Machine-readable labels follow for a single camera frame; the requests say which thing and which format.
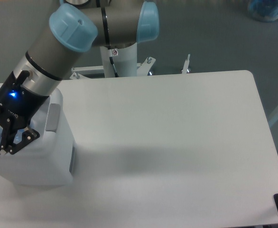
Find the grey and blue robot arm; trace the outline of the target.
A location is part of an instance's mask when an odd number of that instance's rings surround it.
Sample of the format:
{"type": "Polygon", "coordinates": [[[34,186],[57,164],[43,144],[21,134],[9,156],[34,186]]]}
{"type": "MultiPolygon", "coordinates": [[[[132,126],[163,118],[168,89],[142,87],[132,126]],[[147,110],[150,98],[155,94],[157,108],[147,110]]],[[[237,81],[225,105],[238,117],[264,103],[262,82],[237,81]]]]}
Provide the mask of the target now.
{"type": "Polygon", "coordinates": [[[40,137],[30,126],[32,117],[83,53],[152,41],[158,35],[158,8],[152,1],[61,1],[0,87],[0,155],[16,154],[40,137]]]}

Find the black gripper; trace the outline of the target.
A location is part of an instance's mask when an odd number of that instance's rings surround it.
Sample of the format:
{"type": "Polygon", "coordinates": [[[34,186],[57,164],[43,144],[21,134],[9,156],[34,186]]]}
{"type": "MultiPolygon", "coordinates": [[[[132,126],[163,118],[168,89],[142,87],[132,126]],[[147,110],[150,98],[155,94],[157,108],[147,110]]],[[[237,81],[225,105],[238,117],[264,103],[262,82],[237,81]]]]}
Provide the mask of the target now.
{"type": "Polygon", "coordinates": [[[27,126],[48,96],[37,95],[23,86],[29,75],[27,70],[22,70],[17,77],[12,72],[0,87],[0,126],[9,124],[10,131],[14,132],[2,130],[0,156],[14,155],[40,137],[38,131],[27,126]]]}

